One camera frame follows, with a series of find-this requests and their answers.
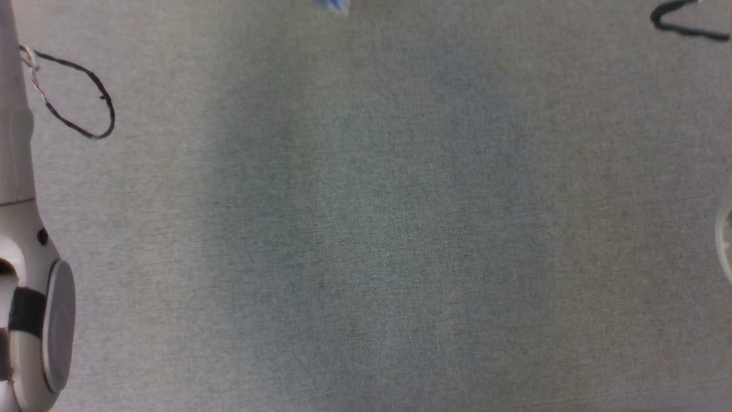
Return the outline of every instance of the wire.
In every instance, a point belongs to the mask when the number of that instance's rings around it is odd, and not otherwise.
[[[26,63],[26,65],[29,67],[29,70],[31,72],[31,78],[33,81],[33,86],[36,88],[36,90],[40,93],[40,95],[43,97],[43,101],[48,108],[48,110],[51,112],[53,116],[55,116],[58,120],[61,120],[66,126],[69,128],[72,128],[73,130],[76,130],[77,132],[81,133],[83,136],[85,136],[88,139],[92,140],[99,140],[104,139],[105,137],[112,134],[112,131],[114,130],[115,125],[115,119],[116,115],[114,113],[114,104],[112,104],[112,97],[107,92],[107,89],[104,87],[104,84],[101,80],[99,80],[99,77],[95,75],[92,71],[87,69],[84,66],[77,65],[74,62],[69,62],[68,60],[59,59],[58,57],[51,56],[50,54],[41,53],[39,51],[34,51],[28,46],[21,45],[20,50],[25,52],[27,59],[23,59],[23,62]],[[102,96],[100,99],[104,100],[107,103],[107,107],[109,108],[109,127],[107,130],[102,134],[93,134],[81,126],[77,125],[76,123],[66,119],[63,117],[58,110],[56,110],[55,107],[51,104],[49,99],[46,97],[46,94],[41,90],[40,84],[38,83],[38,76],[37,73],[40,70],[40,66],[38,64],[38,57],[41,59],[48,60],[49,62],[54,62],[62,66],[71,67],[74,70],[78,70],[82,73],[85,73],[91,81],[94,82],[94,84],[97,86],[99,91],[102,93]]]
[[[673,0],[662,3],[651,13],[651,21],[656,29],[662,32],[675,32],[685,37],[704,37],[719,43],[730,41],[729,33],[711,32],[705,29],[694,29],[691,27],[680,26],[678,24],[664,23],[661,18],[668,13],[675,12],[689,4],[696,4],[703,0]]]

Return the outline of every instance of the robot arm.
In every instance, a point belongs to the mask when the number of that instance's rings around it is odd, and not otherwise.
[[[38,213],[32,134],[12,4],[0,0],[0,412],[49,411],[71,365],[74,279]]]

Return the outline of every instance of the textured gray cloth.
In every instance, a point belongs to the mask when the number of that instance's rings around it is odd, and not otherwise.
[[[30,94],[78,282],[57,410],[732,398],[730,50],[656,32],[655,5],[16,1],[22,41],[90,67],[119,110],[89,142]],[[104,129],[85,76],[41,76]]]

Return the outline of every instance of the looped cable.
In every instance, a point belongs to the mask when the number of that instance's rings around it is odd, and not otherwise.
[[[675,12],[689,4],[700,3],[704,0],[673,0],[662,3],[651,13],[651,21],[656,29],[662,32],[675,32],[686,37],[704,37],[715,42],[726,43],[730,41],[729,33],[711,32],[704,29],[694,29],[680,26],[678,24],[664,23],[661,18],[668,13]]]
[[[69,62],[67,60],[59,59],[58,57],[53,57],[50,54],[41,53],[39,51],[34,51],[32,48],[21,45],[20,50],[25,53],[24,57],[21,57],[21,60],[23,60],[23,63],[26,64],[29,68],[29,72],[31,74],[31,81],[33,82],[33,86],[38,91],[38,93],[43,98],[43,102],[45,103],[48,110],[51,112],[53,116],[55,116],[58,120],[61,120],[66,126],[69,128],[72,128],[73,130],[76,130],[77,132],[81,133],[83,136],[85,136],[88,139],[92,140],[99,140],[104,139],[105,137],[112,134],[112,131],[114,130],[114,123],[115,123],[115,113],[114,113],[114,105],[112,104],[112,97],[107,92],[107,89],[104,87],[104,84],[101,80],[95,75],[92,71],[87,69],[86,67],[77,65],[76,63]],[[94,84],[97,86],[99,91],[102,93],[100,99],[104,100],[107,103],[107,107],[109,108],[109,127],[107,130],[102,134],[93,134],[91,132],[88,132],[87,130],[83,129],[82,127],[76,125],[74,122],[71,122],[70,120],[63,117],[59,111],[56,110],[55,107],[51,104],[49,99],[46,97],[46,94],[41,89],[41,86],[38,82],[38,71],[40,70],[40,65],[38,62],[38,58],[48,60],[49,62],[58,63],[62,66],[71,67],[74,70],[78,70],[82,73],[85,73],[91,81],[94,82]]]

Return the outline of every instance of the black cable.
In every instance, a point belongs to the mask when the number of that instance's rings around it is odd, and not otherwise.
[[[686,37],[704,37],[715,42],[726,43],[730,41],[728,33],[711,32],[704,29],[694,29],[691,27],[680,26],[678,24],[664,23],[661,18],[668,13],[675,12],[689,4],[698,3],[700,0],[673,0],[663,3],[656,7],[651,13],[651,21],[656,29],[663,32],[675,32]]]
[[[20,49],[22,51],[26,51],[26,48],[24,48],[23,46],[21,46]],[[51,56],[50,54],[46,54],[46,53],[41,53],[39,51],[36,51],[35,54],[38,57],[40,57],[41,59],[46,59],[49,62],[58,63],[58,64],[60,64],[62,66],[71,67],[72,69],[78,70],[78,71],[80,71],[82,73],[85,73],[87,76],[89,76],[89,78],[91,79],[91,81],[93,81],[94,84],[97,85],[97,88],[102,93],[102,96],[100,97],[100,99],[104,100],[107,103],[107,107],[109,108],[109,119],[110,119],[109,128],[107,128],[107,130],[104,133],[102,133],[102,134],[93,134],[93,133],[90,133],[87,130],[83,129],[81,126],[76,125],[74,122],[72,122],[72,121],[66,119],[65,117],[63,117],[59,113],[59,111],[56,110],[55,107],[53,107],[53,105],[51,104],[51,102],[48,101],[48,99],[46,98],[45,99],[45,105],[48,108],[48,110],[51,112],[51,114],[53,116],[55,116],[57,119],[61,120],[66,126],[68,126],[68,127],[72,128],[72,129],[76,130],[77,132],[79,132],[82,135],[84,135],[86,138],[89,138],[89,139],[92,139],[92,140],[99,140],[99,139],[104,139],[105,137],[111,135],[112,134],[112,130],[114,130],[114,123],[115,123],[115,118],[116,118],[116,115],[114,113],[114,104],[112,104],[112,97],[109,95],[109,93],[107,92],[107,89],[104,87],[104,84],[102,83],[101,80],[99,80],[99,78],[97,77],[97,75],[95,75],[91,70],[87,69],[86,67],[81,66],[81,65],[77,65],[74,62],[69,62],[68,60],[59,59],[58,57],[54,57],[54,56]]]

